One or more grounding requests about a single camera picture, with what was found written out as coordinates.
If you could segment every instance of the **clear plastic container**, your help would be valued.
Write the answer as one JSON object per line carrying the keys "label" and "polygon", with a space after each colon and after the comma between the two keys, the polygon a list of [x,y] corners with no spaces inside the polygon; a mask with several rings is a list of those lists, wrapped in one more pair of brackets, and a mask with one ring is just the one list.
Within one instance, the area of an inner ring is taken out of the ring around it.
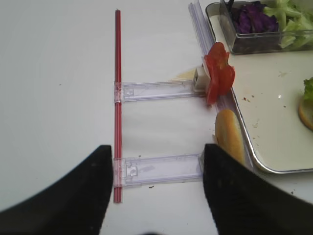
{"label": "clear plastic container", "polygon": [[[252,2],[254,1],[237,1],[234,3],[233,7],[240,7],[241,5],[251,4]],[[261,2],[268,5],[269,7],[273,7],[275,5],[275,2],[270,0]],[[224,0],[221,0],[220,3],[219,19],[229,50],[233,54],[254,54],[279,51],[313,50],[313,43],[307,43],[301,46],[291,44],[286,48],[281,48],[279,46],[281,40],[284,37],[295,37],[296,40],[299,37],[313,39],[313,30],[253,33],[253,34],[237,33]]]}

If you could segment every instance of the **green lettuce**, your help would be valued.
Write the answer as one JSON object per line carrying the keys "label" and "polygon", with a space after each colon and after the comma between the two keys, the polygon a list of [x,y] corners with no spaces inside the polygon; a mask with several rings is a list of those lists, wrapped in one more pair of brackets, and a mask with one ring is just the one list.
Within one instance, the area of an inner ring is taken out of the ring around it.
{"label": "green lettuce", "polygon": [[[274,15],[279,24],[279,30],[301,31],[313,30],[313,15],[309,12],[303,12],[291,0],[276,0],[275,7],[265,7],[264,13],[268,16]],[[282,38],[280,47],[300,48],[306,44],[313,44],[313,34],[286,35]]]}
{"label": "green lettuce", "polygon": [[304,80],[304,99],[313,101],[313,77]]}

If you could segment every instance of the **shredded purple cabbage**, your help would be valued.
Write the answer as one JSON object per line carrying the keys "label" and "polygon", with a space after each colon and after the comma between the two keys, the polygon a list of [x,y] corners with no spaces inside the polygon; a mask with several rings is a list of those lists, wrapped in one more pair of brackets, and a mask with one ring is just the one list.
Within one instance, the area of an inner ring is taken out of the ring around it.
{"label": "shredded purple cabbage", "polygon": [[243,5],[240,8],[232,7],[230,14],[236,31],[241,34],[278,31],[276,17],[269,17],[263,13],[265,6],[265,4],[256,1],[249,5]]}

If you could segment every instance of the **tomato slice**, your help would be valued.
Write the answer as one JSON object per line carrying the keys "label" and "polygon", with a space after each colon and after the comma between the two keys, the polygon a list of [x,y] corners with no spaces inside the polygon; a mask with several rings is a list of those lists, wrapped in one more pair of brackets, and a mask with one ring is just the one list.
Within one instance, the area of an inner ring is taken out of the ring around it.
{"label": "tomato slice", "polygon": [[223,43],[215,43],[209,51],[208,56],[211,56],[216,60],[219,69],[223,69],[228,66],[229,52],[226,52]]}
{"label": "tomato slice", "polygon": [[204,58],[208,68],[209,63],[211,66],[214,64],[216,67],[214,70],[213,68],[209,69],[209,72],[211,78],[216,77],[218,81],[218,96],[227,94],[235,80],[235,70],[228,64],[229,52],[226,52],[223,43],[217,42]]}
{"label": "tomato slice", "polygon": [[206,103],[208,105],[214,104],[219,96],[219,74],[216,61],[210,57],[204,57],[205,63],[210,73],[211,81],[206,91]]}
{"label": "tomato slice", "polygon": [[219,95],[225,95],[231,89],[235,80],[235,70],[227,65],[219,71]]}

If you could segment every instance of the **bun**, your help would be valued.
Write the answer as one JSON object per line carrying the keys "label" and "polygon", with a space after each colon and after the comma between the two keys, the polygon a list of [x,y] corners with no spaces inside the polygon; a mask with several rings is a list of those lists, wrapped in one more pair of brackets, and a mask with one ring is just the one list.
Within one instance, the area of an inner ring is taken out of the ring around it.
{"label": "bun", "polygon": [[224,109],[217,114],[215,136],[222,149],[245,165],[245,150],[241,128],[235,113],[230,109]]}
{"label": "bun", "polygon": [[299,103],[298,113],[303,124],[313,131],[313,102],[305,100],[302,97]]}

